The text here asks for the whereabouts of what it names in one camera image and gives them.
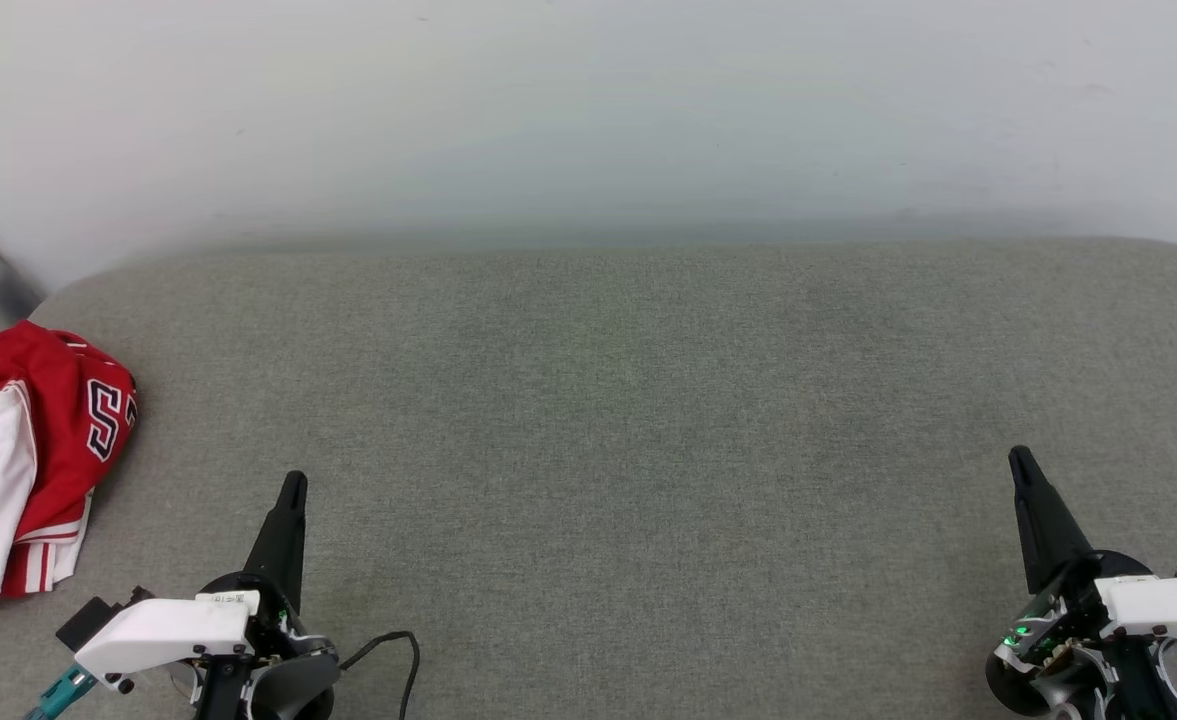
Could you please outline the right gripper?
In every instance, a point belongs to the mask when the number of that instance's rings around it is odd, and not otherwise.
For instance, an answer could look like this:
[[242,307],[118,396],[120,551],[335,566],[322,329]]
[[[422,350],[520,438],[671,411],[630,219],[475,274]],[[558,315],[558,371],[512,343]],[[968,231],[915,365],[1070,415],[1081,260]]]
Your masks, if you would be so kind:
[[[1008,461],[1024,579],[1035,596],[988,656],[992,696],[1039,720],[1177,720],[1169,664],[1176,639],[1099,635],[1106,611],[1095,580],[1155,574],[1122,553],[1093,553],[1030,448],[1017,445]],[[1159,578],[1173,576],[1177,569]]]

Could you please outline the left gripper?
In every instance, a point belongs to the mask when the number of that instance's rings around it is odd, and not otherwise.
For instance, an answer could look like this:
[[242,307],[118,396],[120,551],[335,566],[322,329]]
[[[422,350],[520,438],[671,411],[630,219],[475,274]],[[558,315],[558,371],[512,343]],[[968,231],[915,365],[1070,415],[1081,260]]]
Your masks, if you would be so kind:
[[204,592],[255,591],[245,639],[232,651],[201,651],[189,664],[192,720],[328,720],[341,676],[335,644],[306,632],[301,611],[308,478],[288,471],[265,515],[244,571]]

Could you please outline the red and white jersey shirt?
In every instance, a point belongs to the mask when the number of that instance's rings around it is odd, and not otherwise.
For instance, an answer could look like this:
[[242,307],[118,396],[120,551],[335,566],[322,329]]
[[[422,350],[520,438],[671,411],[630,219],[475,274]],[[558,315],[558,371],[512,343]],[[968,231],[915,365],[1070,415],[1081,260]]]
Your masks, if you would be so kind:
[[85,338],[26,320],[0,332],[0,596],[73,575],[137,415],[134,375]]

